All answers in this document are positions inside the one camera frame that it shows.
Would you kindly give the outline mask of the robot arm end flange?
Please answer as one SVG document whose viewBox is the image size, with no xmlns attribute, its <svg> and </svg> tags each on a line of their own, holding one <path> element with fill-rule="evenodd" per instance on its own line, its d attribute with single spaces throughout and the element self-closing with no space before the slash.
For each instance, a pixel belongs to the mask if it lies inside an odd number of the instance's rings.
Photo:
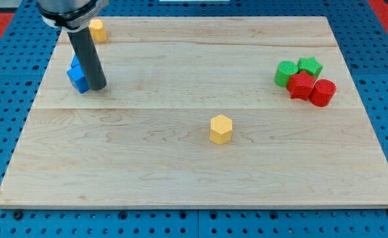
<svg viewBox="0 0 388 238">
<path fill-rule="evenodd" d="M 36 6 L 44 22 L 52 28 L 77 32 L 88 27 L 109 0 L 37 0 Z"/>
</svg>

